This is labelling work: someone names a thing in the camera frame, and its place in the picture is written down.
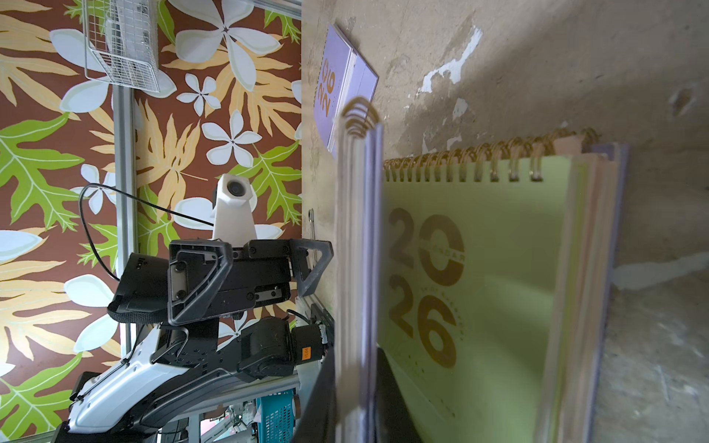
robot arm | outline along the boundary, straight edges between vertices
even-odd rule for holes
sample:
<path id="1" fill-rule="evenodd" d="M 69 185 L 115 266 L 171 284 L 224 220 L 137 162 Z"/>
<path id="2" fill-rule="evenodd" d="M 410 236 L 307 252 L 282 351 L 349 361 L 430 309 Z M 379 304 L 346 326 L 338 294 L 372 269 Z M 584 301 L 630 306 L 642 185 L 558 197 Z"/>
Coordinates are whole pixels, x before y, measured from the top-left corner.
<path id="1" fill-rule="evenodd" d="M 157 326 L 103 374 L 84 373 L 56 443 L 141 442 L 174 416 L 234 384 L 287 376 L 324 352 L 318 325 L 265 318 L 217 350 L 220 317 L 315 290 L 332 259 L 329 242 L 256 240 L 249 182 L 219 180 L 212 240 L 177 240 L 169 260 L 131 254 L 108 313 Z M 307 249 L 321 258 L 313 269 Z"/>

spiral binding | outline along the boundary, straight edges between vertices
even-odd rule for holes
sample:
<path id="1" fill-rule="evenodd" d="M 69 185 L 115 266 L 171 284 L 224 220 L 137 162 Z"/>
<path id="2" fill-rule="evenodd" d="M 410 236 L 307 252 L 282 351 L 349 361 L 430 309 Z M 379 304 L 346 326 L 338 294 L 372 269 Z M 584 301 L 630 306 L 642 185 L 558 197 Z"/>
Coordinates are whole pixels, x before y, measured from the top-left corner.
<path id="1" fill-rule="evenodd" d="M 559 138 L 582 135 L 584 146 L 598 142 L 598 133 L 587 128 L 577 134 L 573 131 L 559 129 L 541 137 L 525 139 L 515 137 L 508 141 L 500 141 L 494 145 L 484 143 L 467 149 L 433 152 L 430 154 L 390 159 L 384 162 L 384 176 L 387 181 L 442 181 L 441 166 L 459 164 L 458 181 L 483 180 L 483 165 L 490 162 L 490 181 L 500 181 L 498 163 L 500 160 L 510 160 L 508 169 L 509 181 L 520 181 L 519 161 L 530 159 L 530 180 L 542 181 L 542 157 L 554 155 L 554 141 Z M 473 165 L 472 177 L 468 177 L 468 165 Z M 454 168 L 445 168 L 445 181 L 454 181 Z"/>
<path id="2" fill-rule="evenodd" d="M 344 135 L 364 138 L 367 132 L 379 124 L 379 114 L 364 97 L 355 97 L 342 109 L 341 121 Z"/>

floral wallpaper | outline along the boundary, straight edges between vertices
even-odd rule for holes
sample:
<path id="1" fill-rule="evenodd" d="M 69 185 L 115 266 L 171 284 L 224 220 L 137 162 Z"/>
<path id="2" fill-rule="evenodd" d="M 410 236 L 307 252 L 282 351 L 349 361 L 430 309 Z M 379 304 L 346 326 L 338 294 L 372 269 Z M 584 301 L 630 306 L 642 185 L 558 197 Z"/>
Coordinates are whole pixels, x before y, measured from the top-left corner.
<path id="1" fill-rule="evenodd" d="M 114 185 L 112 86 L 84 58 L 82 2 L 0 2 L 0 442 L 53 431 L 83 371 L 120 359 L 106 314 L 116 282 L 97 266 L 78 193 Z M 135 93 L 138 193 L 204 220 L 218 177 L 252 182 L 258 238 L 301 236 L 300 23 L 241 0 L 158 2 L 160 93 Z M 84 214 L 115 269 L 116 196 L 86 195 Z M 138 248 L 167 255 L 211 229 L 138 205 Z M 220 325 L 220 347 L 292 301 Z"/>

wire basket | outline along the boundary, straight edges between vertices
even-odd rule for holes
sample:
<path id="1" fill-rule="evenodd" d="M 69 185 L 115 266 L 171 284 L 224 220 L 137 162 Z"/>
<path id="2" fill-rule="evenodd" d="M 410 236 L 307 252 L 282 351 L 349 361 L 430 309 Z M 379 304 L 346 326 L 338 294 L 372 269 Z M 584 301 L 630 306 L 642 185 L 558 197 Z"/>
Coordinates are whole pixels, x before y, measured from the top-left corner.
<path id="1" fill-rule="evenodd" d="M 157 81 L 157 0 L 93 0 L 83 3 L 86 66 L 95 57 L 100 80 L 159 92 Z"/>

blue basket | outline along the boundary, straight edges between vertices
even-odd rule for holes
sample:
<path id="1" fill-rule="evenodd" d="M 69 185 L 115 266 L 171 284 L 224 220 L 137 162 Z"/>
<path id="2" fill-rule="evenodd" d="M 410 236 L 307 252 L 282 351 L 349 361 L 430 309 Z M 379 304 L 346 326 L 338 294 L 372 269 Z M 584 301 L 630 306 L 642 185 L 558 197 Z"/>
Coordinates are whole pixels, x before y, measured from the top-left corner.
<path id="1" fill-rule="evenodd" d="M 296 417 L 293 412 L 293 390 L 256 399 L 261 408 L 259 443 L 290 443 Z"/>

